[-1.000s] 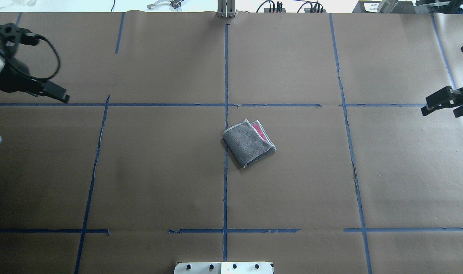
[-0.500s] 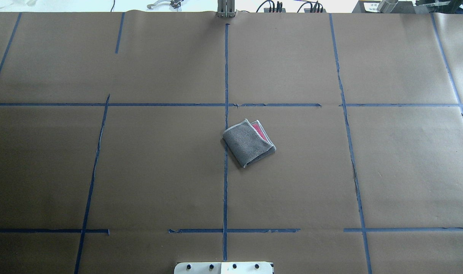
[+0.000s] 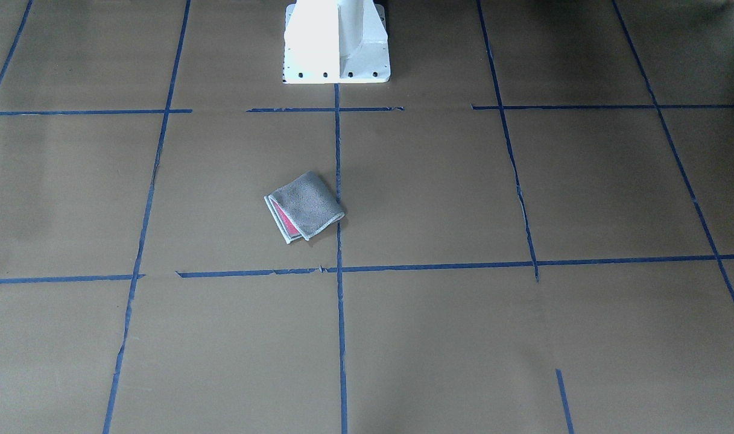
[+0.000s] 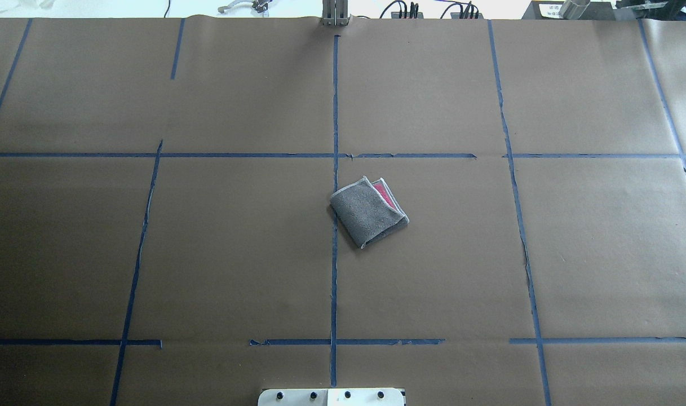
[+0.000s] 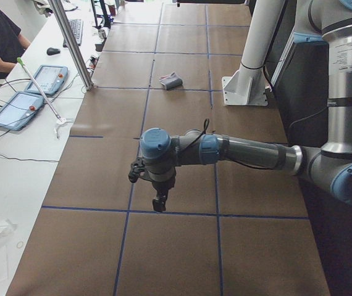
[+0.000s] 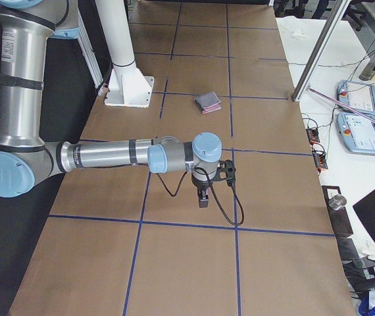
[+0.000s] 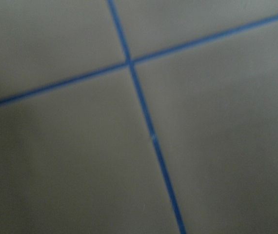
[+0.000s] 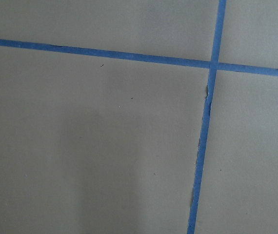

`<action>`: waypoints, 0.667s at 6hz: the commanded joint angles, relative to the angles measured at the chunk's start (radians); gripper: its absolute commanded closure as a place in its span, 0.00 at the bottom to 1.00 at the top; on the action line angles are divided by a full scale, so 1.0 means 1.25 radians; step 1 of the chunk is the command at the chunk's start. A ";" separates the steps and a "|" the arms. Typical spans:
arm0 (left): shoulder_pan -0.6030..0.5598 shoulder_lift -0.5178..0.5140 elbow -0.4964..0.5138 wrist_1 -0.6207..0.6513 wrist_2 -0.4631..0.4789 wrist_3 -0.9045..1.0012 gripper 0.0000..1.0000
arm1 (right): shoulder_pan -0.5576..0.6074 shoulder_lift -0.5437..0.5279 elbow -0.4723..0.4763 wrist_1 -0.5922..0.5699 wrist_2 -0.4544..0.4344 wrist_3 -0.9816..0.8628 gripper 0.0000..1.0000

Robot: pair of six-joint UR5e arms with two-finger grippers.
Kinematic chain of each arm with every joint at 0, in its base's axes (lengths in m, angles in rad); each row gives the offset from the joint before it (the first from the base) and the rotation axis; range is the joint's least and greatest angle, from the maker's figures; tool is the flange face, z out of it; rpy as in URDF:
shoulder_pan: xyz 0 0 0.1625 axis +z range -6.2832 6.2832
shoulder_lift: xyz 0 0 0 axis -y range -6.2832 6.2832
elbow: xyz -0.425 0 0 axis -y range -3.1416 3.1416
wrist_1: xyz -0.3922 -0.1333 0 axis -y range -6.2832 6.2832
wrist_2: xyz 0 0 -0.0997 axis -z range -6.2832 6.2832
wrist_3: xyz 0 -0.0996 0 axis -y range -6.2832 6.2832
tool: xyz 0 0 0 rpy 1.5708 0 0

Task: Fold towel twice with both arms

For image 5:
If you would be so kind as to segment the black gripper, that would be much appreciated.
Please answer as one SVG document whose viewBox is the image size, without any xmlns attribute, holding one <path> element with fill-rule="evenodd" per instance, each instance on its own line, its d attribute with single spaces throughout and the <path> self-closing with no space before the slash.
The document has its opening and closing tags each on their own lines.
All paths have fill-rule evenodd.
<svg viewBox="0 0 352 296">
<path fill-rule="evenodd" d="M 152 199 L 153 210 L 155 212 L 166 211 L 167 193 L 175 186 L 176 170 L 172 168 L 164 173 L 150 172 L 152 184 L 157 195 Z"/>
</svg>

